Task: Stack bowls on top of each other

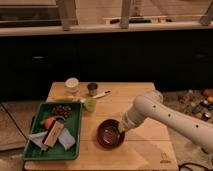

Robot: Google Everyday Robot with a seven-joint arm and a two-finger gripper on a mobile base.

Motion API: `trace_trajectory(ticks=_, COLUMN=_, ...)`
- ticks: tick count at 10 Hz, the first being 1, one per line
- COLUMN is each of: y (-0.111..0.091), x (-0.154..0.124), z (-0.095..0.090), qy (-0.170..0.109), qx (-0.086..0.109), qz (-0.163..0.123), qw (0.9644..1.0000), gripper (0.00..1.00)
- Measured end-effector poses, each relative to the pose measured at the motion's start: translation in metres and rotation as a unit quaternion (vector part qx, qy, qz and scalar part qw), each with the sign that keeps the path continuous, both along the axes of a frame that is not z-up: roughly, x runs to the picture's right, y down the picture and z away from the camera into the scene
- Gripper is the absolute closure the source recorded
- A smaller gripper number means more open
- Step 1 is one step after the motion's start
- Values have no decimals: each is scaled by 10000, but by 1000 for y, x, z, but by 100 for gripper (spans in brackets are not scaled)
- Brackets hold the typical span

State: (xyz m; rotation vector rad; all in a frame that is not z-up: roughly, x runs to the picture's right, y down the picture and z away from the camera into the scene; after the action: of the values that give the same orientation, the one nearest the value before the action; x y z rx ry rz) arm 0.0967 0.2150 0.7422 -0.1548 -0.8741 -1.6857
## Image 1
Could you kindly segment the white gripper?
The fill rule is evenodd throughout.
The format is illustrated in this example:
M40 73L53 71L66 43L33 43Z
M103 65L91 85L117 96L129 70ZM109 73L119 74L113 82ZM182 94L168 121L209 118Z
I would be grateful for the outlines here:
M118 130L120 133L128 132L129 130L133 129L134 126L135 124L129 119L128 115L125 114L119 121Z

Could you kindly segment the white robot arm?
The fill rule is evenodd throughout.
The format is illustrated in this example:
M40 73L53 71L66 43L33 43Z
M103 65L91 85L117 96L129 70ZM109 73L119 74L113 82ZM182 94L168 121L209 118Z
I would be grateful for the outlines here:
M147 118L159 121L213 153L213 124L187 116L163 104L163 95L152 90L134 98L119 121L120 132L139 127Z

